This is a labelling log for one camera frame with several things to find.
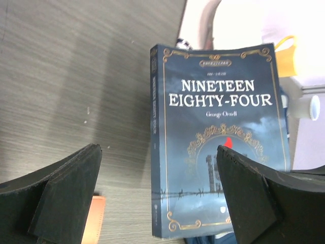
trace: gray wooden table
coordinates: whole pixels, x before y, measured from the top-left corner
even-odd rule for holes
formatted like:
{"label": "gray wooden table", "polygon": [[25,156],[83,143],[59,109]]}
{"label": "gray wooden table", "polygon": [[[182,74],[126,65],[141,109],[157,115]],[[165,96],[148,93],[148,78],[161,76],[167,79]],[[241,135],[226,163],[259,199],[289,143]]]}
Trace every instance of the gray wooden table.
{"label": "gray wooden table", "polygon": [[151,237],[149,49],[184,0],[0,0],[0,182],[99,143],[100,243]]}

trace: white cylinder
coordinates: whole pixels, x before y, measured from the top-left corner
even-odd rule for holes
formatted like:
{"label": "white cylinder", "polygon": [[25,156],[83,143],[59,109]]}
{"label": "white cylinder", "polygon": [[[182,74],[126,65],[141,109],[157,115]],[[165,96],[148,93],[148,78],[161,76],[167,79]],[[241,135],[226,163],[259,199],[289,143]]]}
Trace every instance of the white cylinder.
{"label": "white cylinder", "polygon": [[317,120],[320,114],[320,100],[314,95],[292,100],[289,103],[288,113],[295,118],[309,118]]}

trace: yellow mug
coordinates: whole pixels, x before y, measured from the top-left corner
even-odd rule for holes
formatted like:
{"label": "yellow mug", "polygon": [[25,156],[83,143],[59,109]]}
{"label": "yellow mug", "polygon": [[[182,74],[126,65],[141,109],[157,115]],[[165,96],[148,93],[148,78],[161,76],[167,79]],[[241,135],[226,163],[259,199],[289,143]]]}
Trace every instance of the yellow mug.
{"label": "yellow mug", "polygon": [[297,47],[297,39],[295,36],[287,36],[283,38],[274,49],[278,49],[287,40],[293,39],[294,43],[289,48],[275,53],[276,63],[278,67],[279,77],[296,76],[298,74],[295,65],[295,51]]}

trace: orange object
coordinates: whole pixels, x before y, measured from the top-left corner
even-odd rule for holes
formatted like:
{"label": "orange object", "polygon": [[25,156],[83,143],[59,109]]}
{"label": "orange object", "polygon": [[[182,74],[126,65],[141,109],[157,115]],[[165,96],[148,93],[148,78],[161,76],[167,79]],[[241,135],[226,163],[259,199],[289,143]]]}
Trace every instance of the orange object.
{"label": "orange object", "polygon": [[97,244],[104,218],[106,198],[93,196],[81,244]]}

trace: blue cloth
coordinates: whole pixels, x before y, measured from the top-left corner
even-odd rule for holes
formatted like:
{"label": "blue cloth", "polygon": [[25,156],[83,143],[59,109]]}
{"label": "blue cloth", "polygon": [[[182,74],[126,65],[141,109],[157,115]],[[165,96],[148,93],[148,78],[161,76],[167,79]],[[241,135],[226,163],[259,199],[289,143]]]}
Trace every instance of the blue cloth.
{"label": "blue cloth", "polygon": [[214,235],[186,238],[186,244],[237,244],[235,234],[229,233],[219,239],[216,239]]}

